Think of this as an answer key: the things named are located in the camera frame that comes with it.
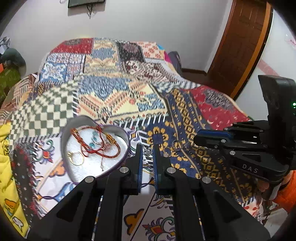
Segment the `right hand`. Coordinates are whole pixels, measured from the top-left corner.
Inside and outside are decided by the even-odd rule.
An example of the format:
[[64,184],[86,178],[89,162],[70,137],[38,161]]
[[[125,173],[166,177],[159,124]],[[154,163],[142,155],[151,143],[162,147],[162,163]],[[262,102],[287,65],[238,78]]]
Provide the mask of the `right hand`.
[[293,171],[290,171],[282,180],[277,183],[268,183],[263,180],[257,181],[257,188],[261,192],[262,198],[265,200],[274,200],[280,190],[281,186],[289,183],[293,175]]

